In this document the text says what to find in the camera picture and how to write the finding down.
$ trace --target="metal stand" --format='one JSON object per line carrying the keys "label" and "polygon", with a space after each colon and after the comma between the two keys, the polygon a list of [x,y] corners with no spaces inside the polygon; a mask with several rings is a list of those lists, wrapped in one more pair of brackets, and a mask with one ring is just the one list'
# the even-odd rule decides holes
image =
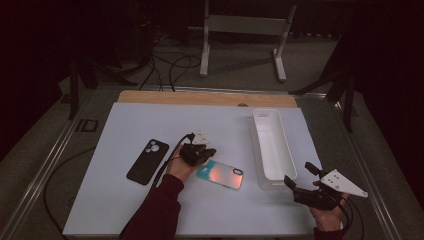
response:
{"label": "metal stand", "polygon": [[121,77],[119,74],[116,74],[103,65],[99,64],[94,59],[85,56],[83,54],[77,54],[73,56],[70,61],[70,104],[71,110],[69,113],[68,119],[73,119],[79,108],[79,88],[78,88],[78,77],[81,77],[84,86],[89,89],[95,89],[98,85],[96,76],[93,72],[93,68],[96,68],[98,71],[102,72],[105,75],[108,75],[116,82],[125,85],[125,86],[136,86],[137,83],[128,81],[127,79]]}
{"label": "metal stand", "polygon": [[351,116],[352,116],[352,105],[353,105],[353,93],[355,87],[355,77],[354,73],[347,68],[340,71],[336,71],[332,74],[329,74],[326,77],[322,77],[311,83],[310,85],[303,87],[296,91],[289,91],[289,94],[292,95],[303,95],[315,88],[324,85],[326,83],[333,82],[330,90],[326,94],[326,99],[330,102],[337,102],[345,93],[345,104],[343,110],[343,123],[349,132],[352,132],[351,126]]}
{"label": "metal stand", "polygon": [[290,7],[286,19],[253,18],[239,16],[222,16],[209,14],[209,0],[205,0],[205,20],[203,52],[200,63],[200,76],[208,75],[209,65],[209,32],[231,32],[231,33],[252,33],[264,35],[281,36],[281,41],[277,49],[274,49],[274,61],[277,68],[278,80],[285,82],[286,73],[284,71],[281,53],[289,34],[290,26],[296,11],[296,5]]}

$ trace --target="red sleeve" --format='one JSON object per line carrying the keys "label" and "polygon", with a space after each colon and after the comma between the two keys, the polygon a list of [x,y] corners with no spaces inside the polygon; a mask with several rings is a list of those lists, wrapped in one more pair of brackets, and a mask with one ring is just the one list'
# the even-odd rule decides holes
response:
{"label": "red sleeve", "polygon": [[178,194],[183,188],[181,180],[165,174],[159,187],[146,197],[132,217],[123,239],[174,239],[181,209]]}
{"label": "red sleeve", "polygon": [[342,240],[343,231],[331,231],[331,232],[321,232],[318,228],[314,228],[314,239],[315,240]]}

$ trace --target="white board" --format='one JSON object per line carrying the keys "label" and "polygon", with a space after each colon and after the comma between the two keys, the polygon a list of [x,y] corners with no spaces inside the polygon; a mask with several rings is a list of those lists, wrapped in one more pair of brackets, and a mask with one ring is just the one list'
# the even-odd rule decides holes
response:
{"label": "white board", "polygon": [[[192,174],[179,196],[177,236],[277,236],[312,234],[309,209],[293,202],[289,189],[259,187],[251,139],[251,107],[115,103],[64,228],[65,235],[117,235],[149,191],[126,178],[147,142],[168,143],[167,159],[187,133],[201,131],[217,153],[212,158],[244,172],[239,190]],[[321,168],[299,108],[274,108],[281,115],[299,187],[314,189],[309,161]]]}

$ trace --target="iridescent phone case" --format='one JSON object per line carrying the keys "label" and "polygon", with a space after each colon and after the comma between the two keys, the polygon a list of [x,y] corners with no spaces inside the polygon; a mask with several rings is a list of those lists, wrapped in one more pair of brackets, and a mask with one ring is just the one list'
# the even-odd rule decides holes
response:
{"label": "iridescent phone case", "polygon": [[197,177],[237,190],[243,180],[243,171],[209,159],[197,169]]}

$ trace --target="black smartphone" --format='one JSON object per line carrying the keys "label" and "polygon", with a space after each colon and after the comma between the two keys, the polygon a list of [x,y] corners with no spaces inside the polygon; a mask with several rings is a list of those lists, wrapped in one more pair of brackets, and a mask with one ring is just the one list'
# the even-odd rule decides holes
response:
{"label": "black smartphone", "polygon": [[142,185],[147,185],[168,149],[168,144],[151,139],[127,173],[127,178]]}

